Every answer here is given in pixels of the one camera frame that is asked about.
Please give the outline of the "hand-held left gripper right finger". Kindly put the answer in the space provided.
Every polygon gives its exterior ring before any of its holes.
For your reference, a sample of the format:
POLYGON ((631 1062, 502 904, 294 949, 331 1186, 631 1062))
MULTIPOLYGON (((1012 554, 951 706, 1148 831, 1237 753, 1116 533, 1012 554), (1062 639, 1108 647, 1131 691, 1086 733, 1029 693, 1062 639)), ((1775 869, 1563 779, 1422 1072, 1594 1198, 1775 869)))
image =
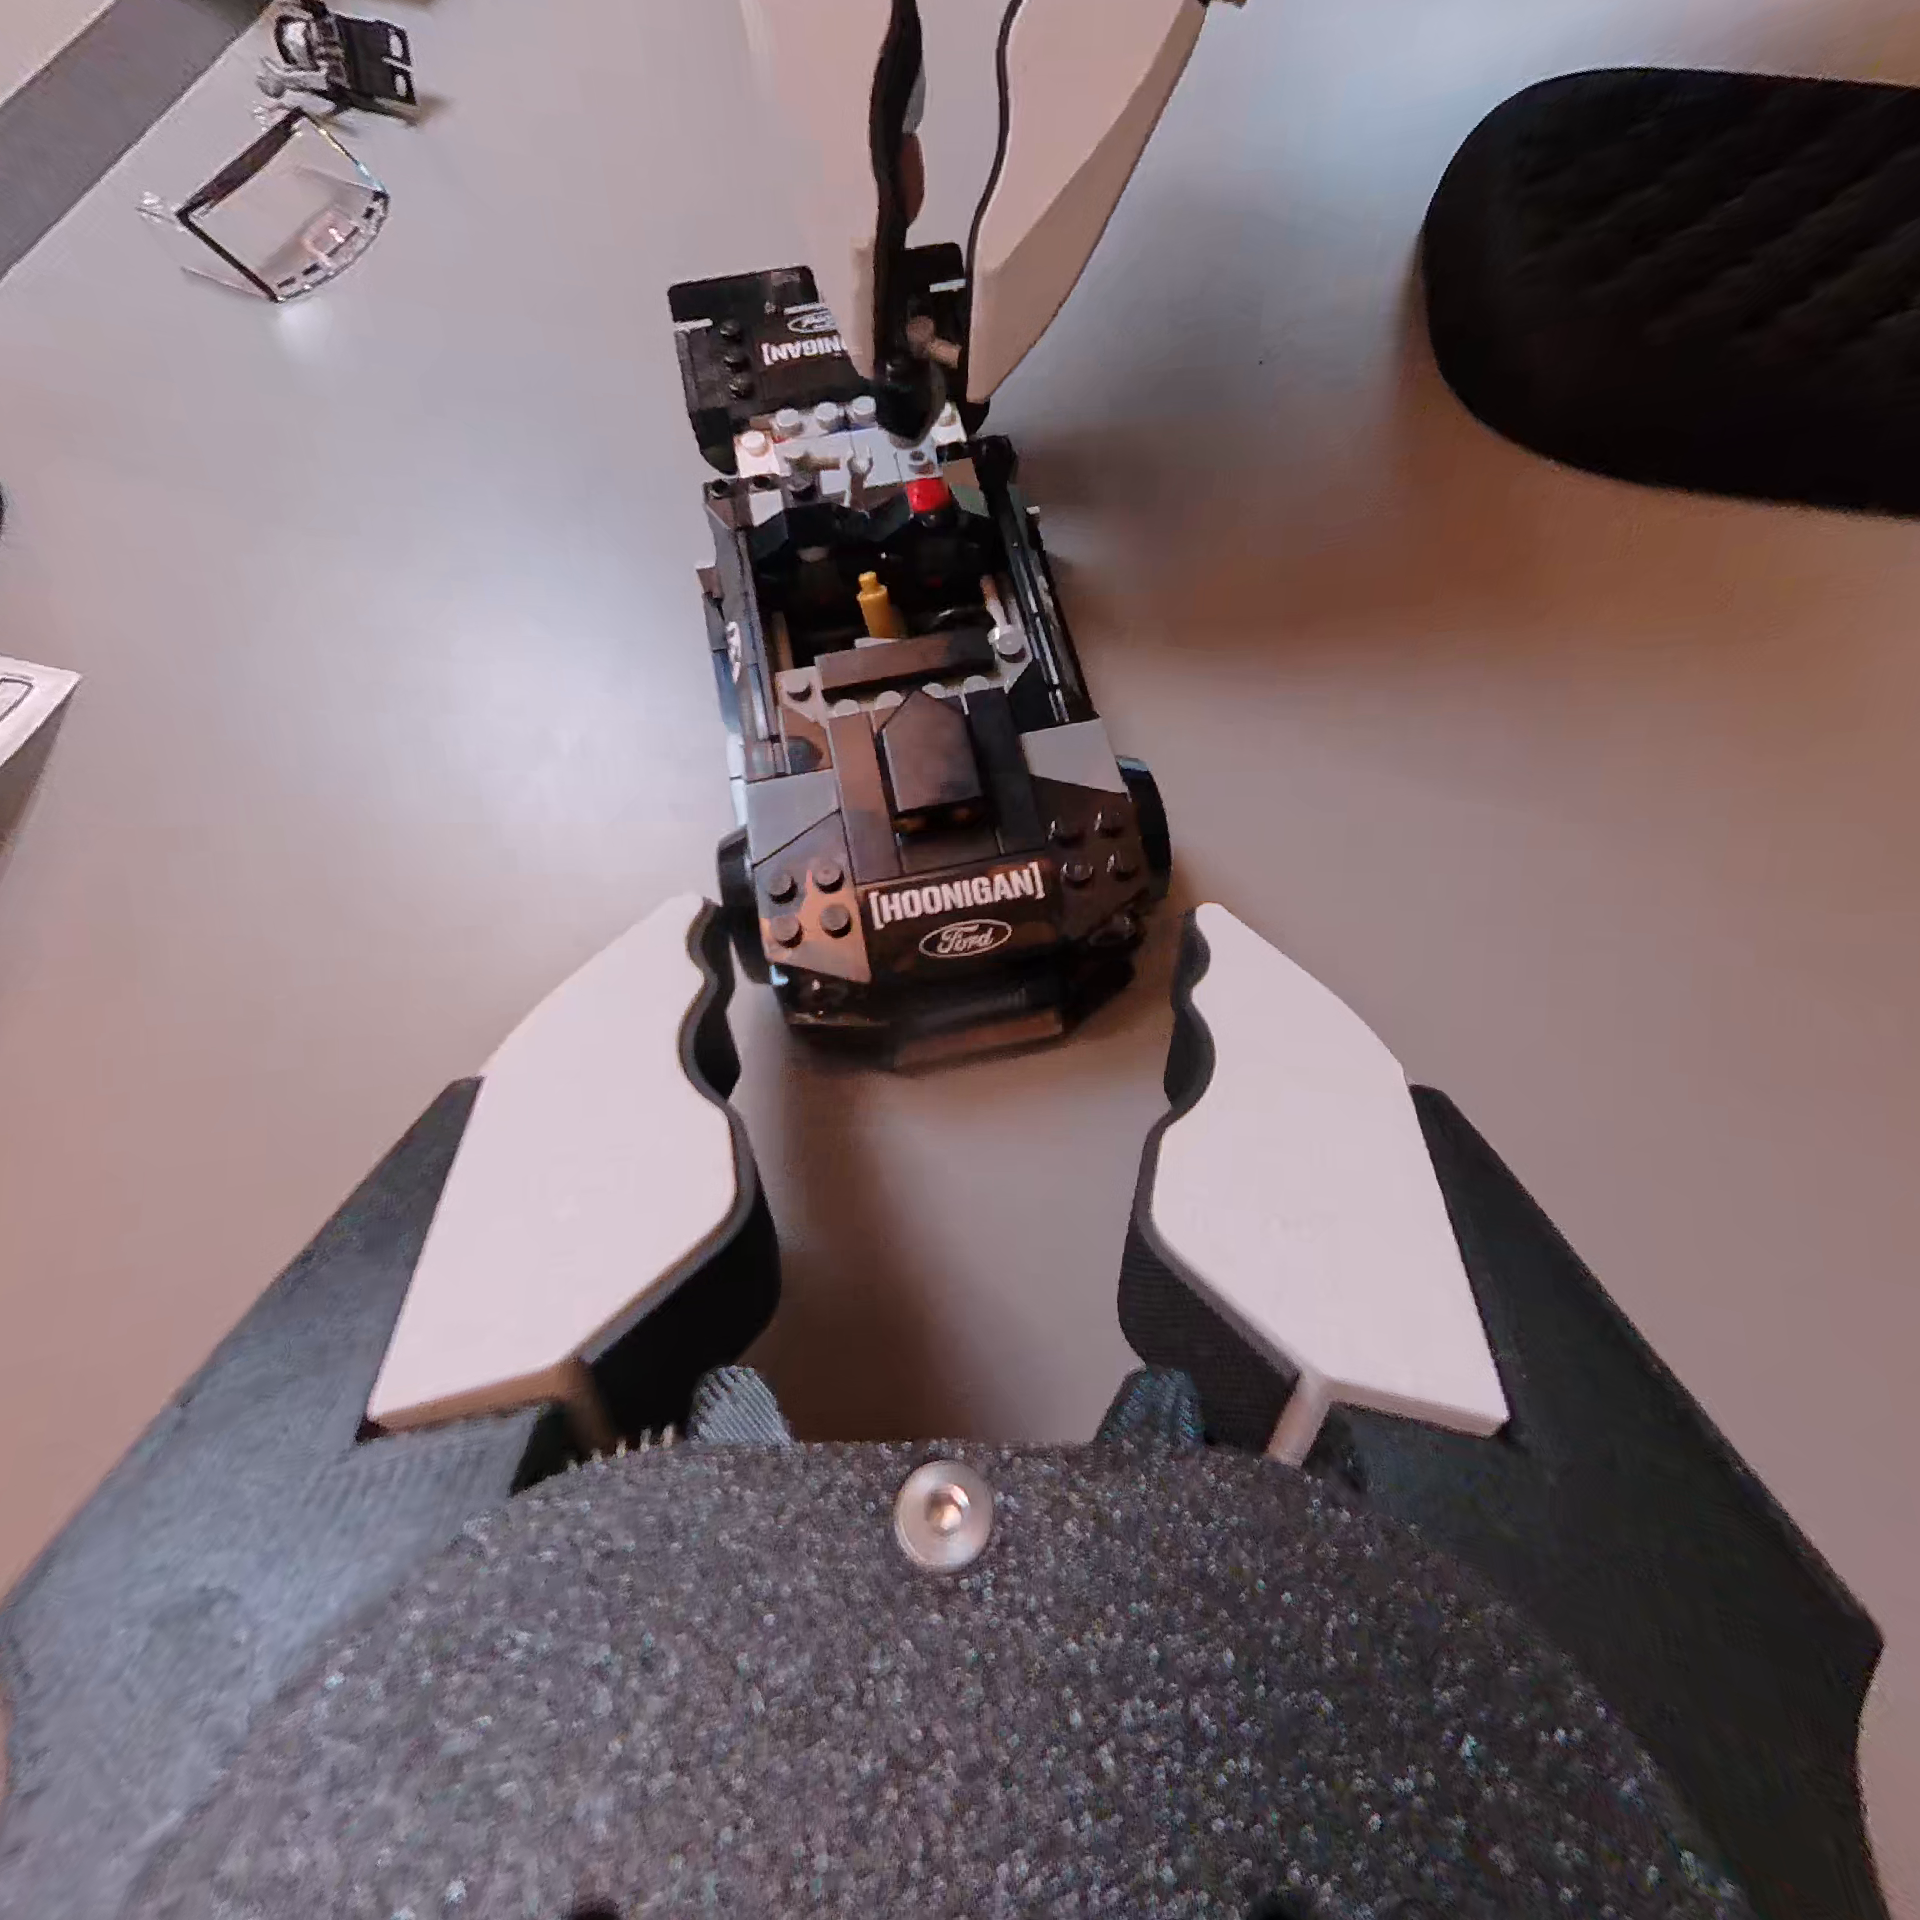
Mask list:
POLYGON ((1407 1078, 1218 904, 1184 923, 1168 1113, 1144 1142, 1119 1318, 1213 1439, 1304 1463, 1331 1413, 1490 1439, 1490 1338, 1407 1078))

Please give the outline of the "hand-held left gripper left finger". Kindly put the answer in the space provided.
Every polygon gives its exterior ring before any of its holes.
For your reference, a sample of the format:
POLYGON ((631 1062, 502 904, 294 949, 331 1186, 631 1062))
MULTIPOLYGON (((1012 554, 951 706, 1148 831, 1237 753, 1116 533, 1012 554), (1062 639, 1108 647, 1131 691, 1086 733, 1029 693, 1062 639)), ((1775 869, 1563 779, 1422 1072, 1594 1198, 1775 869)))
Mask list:
POLYGON ((538 1407, 579 1437, 668 1422, 618 1351, 749 1223, 731 990, 716 904, 680 895, 496 1047, 368 1394, 375 1430, 538 1407))

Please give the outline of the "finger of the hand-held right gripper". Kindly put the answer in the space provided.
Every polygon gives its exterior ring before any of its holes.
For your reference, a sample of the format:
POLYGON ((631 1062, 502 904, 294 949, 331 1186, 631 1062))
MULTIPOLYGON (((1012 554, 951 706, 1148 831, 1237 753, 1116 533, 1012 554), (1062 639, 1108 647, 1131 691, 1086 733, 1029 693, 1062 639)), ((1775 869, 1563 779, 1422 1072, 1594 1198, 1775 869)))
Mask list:
POLYGON ((1206 16, 1202 3, 1008 8, 998 146, 967 248, 968 405, 984 405, 1058 318, 1206 16))
POLYGON ((922 83, 912 3, 746 3, 752 73, 787 155, 805 263, 855 371, 888 401, 924 401, 904 338, 904 239, 922 163, 910 109, 922 83))

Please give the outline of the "black lego car model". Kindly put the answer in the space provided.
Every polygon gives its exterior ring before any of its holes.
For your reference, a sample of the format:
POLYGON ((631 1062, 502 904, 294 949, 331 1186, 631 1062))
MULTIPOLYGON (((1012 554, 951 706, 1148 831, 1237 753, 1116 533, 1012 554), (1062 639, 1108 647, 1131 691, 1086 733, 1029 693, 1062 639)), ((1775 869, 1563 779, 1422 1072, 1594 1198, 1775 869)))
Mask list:
POLYGON ((1143 761, 1087 693, 1014 447, 951 397, 956 245, 904 255, 868 383, 806 267, 668 307, 703 487, 706 643, 743 974, 799 1033, 891 1065, 1054 1040, 1133 976, 1170 879, 1143 761))

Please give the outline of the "small black lego piece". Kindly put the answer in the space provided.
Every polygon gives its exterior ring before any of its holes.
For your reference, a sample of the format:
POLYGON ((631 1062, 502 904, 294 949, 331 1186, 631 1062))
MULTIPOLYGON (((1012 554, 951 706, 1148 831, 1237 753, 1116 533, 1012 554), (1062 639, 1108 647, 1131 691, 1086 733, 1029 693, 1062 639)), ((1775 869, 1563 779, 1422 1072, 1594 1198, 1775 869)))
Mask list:
POLYGON ((270 53, 256 71, 271 99, 306 95, 334 111, 416 112, 413 50, 404 29, 349 16, 325 3, 276 3, 268 10, 270 53))

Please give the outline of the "clear lego windshield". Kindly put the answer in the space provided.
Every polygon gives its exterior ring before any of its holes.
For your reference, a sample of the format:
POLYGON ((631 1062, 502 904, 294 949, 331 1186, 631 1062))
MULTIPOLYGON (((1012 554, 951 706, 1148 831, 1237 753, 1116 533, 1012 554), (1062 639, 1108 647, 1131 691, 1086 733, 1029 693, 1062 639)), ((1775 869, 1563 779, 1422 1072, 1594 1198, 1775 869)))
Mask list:
POLYGON ((138 214, 182 272, 271 304, 342 277, 391 218, 388 189, 302 109, 258 111, 260 131, 186 200, 138 214))

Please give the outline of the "black mesh pad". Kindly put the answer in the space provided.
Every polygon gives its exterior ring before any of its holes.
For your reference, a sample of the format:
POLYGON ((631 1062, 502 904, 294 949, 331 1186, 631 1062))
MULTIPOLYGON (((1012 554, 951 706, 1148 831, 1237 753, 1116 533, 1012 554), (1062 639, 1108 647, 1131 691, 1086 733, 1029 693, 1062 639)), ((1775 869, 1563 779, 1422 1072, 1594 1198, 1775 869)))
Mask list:
POLYGON ((1918 93, 1663 67, 1527 88, 1424 216, 1430 354, 1547 461, 1918 515, 1918 93))

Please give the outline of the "white sticker sheet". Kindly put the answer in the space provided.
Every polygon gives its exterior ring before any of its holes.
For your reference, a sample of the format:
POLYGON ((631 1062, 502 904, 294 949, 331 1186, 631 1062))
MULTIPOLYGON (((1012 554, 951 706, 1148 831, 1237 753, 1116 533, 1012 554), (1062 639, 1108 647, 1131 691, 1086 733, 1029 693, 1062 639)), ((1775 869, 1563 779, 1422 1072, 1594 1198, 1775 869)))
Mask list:
POLYGON ((63 710, 83 675, 3 657, 3 848, 28 817, 63 710))

